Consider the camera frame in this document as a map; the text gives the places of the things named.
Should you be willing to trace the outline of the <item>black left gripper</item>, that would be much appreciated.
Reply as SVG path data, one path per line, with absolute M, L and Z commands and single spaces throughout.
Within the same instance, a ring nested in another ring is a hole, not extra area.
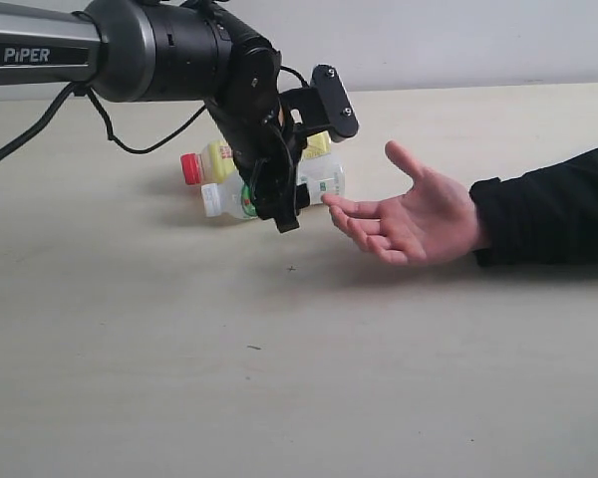
M 286 233 L 299 227 L 297 212 L 311 205 L 311 195 L 307 183 L 297 184 L 308 140 L 293 131 L 294 118 L 281 105 L 281 69 L 281 54 L 268 40 L 234 43 L 227 77 L 206 105 L 232 149 L 258 217 L 272 219 Z

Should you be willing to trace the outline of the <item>black sleeved forearm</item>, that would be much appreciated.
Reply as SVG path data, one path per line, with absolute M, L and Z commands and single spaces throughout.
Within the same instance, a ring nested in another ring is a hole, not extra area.
M 598 147 L 469 190 L 488 244 L 481 267 L 598 264 Z

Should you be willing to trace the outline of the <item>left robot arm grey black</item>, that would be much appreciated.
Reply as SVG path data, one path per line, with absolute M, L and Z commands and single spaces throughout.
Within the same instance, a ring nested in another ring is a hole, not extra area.
M 288 232 L 308 193 L 296 182 L 306 140 L 278 89 L 283 69 L 270 41 L 219 1 L 93 1 L 71 13 L 0 2 L 0 86 L 61 86 L 43 115 L 0 148 L 0 161 L 70 96 L 96 108 L 198 101 L 230 145 L 257 216 Z

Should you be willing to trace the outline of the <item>person's open bare hand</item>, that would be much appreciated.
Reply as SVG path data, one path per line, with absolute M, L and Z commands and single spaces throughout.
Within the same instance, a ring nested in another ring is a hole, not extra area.
M 468 190 L 424 165 L 391 140 L 388 160 L 413 182 L 405 193 L 379 201 L 325 194 L 332 222 L 364 253 L 394 266 L 435 266 L 490 245 Z

